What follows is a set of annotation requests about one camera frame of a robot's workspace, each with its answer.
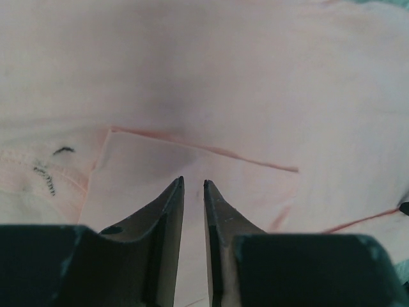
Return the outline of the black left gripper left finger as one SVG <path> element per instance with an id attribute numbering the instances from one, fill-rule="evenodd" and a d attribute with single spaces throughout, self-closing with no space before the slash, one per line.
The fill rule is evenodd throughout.
<path id="1" fill-rule="evenodd" d="M 108 306 L 173 306 L 184 194 L 178 177 L 149 204 L 99 233 L 114 242 Z"/>

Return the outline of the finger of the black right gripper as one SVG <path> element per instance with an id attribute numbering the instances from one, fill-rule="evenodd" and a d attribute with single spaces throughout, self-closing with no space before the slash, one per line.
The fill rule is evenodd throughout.
<path id="1" fill-rule="evenodd" d="M 403 213 L 404 215 L 409 216 L 409 202 L 406 201 L 400 204 L 399 211 Z"/>

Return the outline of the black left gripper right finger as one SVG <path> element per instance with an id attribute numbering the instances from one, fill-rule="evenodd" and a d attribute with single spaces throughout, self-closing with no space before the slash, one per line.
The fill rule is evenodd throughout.
<path id="1" fill-rule="evenodd" d="M 204 182 L 204 217 L 210 306 L 241 306 L 235 237 L 266 232 L 232 207 L 211 180 Z"/>

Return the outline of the pink t-shirt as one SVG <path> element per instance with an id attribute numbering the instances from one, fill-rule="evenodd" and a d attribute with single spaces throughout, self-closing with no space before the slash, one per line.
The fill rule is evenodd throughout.
<path id="1" fill-rule="evenodd" d="M 408 258 L 408 11 L 2 1 L 1 222 L 100 231 L 185 179 L 174 303 L 209 302 L 203 182 L 266 232 Z"/>

